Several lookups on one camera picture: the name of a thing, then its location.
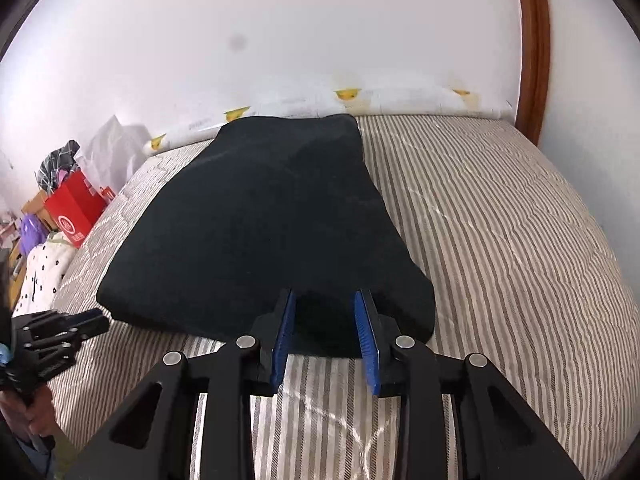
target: person's hand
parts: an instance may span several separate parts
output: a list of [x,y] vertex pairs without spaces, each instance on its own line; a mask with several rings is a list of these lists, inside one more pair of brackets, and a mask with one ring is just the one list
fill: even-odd
[[33,394],[33,403],[27,408],[14,391],[0,392],[0,412],[14,435],[28,442],[30,434],[49,436],[57,428],[56,410],[51,390],[44,384]]

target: white plastic bag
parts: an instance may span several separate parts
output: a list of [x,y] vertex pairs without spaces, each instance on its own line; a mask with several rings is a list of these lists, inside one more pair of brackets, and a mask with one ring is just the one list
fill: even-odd
[[84,142],[75,155],[89,182],[110,202],[146,160],[144,126],[122,126],[116,116]]

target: bed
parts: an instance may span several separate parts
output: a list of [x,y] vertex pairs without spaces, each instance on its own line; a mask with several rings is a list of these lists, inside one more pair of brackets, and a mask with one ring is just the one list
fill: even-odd
[[[487,355],[585,477],[603,478],[640,429],[640,314],[580,197],[504,121],[364,116],[358,125],[389,216],[435,288],[430,348]],[[120,243],[206,144],[149,158],[73,260],[56,309],[98,306],[98,284]],[[177,226],[164,242],[187,237]],[[220,345],[114,322],[51,384],[62,429],[83,446],[165,352],[194,356]],[[398,407],[370,395],[359,360],[290,356],[277,397],[252,399],[256,478],[388,479]],[[447,397],[444,407],[453,479]],[[196,445],[192,478],[198,457]]]

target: purple plastic bag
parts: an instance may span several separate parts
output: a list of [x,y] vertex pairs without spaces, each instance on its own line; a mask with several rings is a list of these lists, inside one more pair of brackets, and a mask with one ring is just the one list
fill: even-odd
[[20,253],[25,258],[29,252],[47,240],[49,232],[36,215],[25,215],[20,224]]

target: red paper bag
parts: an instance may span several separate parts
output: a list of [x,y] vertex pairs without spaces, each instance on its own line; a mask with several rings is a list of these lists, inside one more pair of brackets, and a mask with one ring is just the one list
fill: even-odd
[[107,203],[78,170],[45,200],[44,207],[71,243],[79,248]]

